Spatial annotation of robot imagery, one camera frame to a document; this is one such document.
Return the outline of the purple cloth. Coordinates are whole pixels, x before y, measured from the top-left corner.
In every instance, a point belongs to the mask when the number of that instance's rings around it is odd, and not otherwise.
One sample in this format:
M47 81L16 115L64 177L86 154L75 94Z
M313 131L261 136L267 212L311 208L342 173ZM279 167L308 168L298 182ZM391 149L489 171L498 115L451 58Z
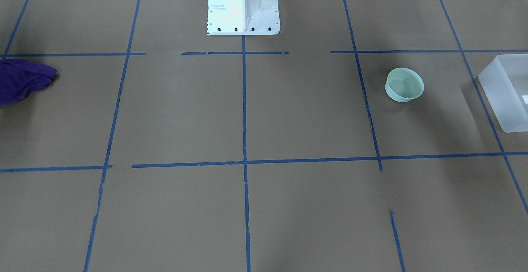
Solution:
M22 59L5 59L0 63L0 104L22 101L32 92L47 88L58 70L48 65Z

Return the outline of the clear plastic storage box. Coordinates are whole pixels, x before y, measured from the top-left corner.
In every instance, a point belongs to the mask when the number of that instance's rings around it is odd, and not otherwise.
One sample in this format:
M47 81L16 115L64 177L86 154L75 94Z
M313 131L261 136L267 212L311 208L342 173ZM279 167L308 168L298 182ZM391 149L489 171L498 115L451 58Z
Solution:
M528 130L528 55L496 56L478 75L483 91L505 133Z

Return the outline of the light green bowl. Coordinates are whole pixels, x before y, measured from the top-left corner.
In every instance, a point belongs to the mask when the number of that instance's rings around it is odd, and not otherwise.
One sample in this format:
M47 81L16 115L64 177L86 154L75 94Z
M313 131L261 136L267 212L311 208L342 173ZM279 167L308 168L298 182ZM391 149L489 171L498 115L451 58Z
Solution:
M424 81L411 69L395 68L388 73L385 93L399 103L413 101L424 93Z

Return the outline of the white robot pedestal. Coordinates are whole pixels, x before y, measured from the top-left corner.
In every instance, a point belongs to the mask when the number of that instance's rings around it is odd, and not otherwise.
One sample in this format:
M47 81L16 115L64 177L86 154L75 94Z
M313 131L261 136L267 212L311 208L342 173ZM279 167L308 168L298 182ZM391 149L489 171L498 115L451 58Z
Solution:
M207 35L276 35L278 0L208 0Z

